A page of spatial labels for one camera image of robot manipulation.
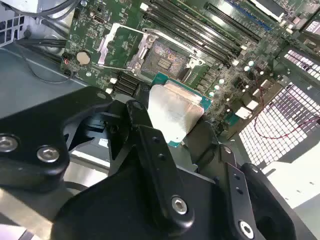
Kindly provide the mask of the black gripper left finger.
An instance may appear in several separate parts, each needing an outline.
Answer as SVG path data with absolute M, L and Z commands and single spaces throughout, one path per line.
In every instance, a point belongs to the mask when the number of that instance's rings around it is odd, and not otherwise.
M 119 127 L 110 151 L 120 166 L 108 177 L 139 168 L 155 223 L 168 233 L 186 232 L 194 223 L 194 209 L 163 134 L 138 101 L 117 102 L 96 87 L 1 119 L 0 184 L 31 192 L 57 188 L 70 164 L 70 150 L 87 137 L 84 123 L 98 114 L 108 126 Z

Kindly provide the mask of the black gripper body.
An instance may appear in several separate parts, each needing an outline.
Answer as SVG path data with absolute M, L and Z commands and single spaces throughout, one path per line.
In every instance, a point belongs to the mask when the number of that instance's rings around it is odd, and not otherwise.
M 195 213 L 180 240 L 230 240 L 222 190 L 210 179 L 181 167 L 178 173 Z M 130 166 L 69 199 L 56 215 L 53 240 L 171 240 L 155 223 L 141 171 Z

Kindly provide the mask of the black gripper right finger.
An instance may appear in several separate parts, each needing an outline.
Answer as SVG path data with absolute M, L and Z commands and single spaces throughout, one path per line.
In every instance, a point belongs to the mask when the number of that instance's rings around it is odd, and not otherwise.
M 231 239 L 315 239 L 256 165 L 237 164 L 232 148 L 218 141 L 209 120 L 198 120 L 185 143 L 197 173 L 212 179 L 222 191 L 223 223 Z

